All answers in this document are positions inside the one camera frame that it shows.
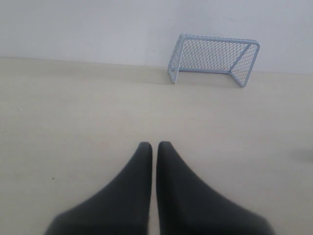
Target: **netting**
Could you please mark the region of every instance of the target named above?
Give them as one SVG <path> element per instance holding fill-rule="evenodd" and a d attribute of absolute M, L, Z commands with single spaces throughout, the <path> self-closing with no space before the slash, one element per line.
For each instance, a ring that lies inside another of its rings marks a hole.
<path fill-rule="evenodd" d="M 177 80 L 178 71 L 226 73 L 244 87 L 259 47 L 259 43 L 254 40 L 181 34 L 168 72 L 173 83 Z"/>

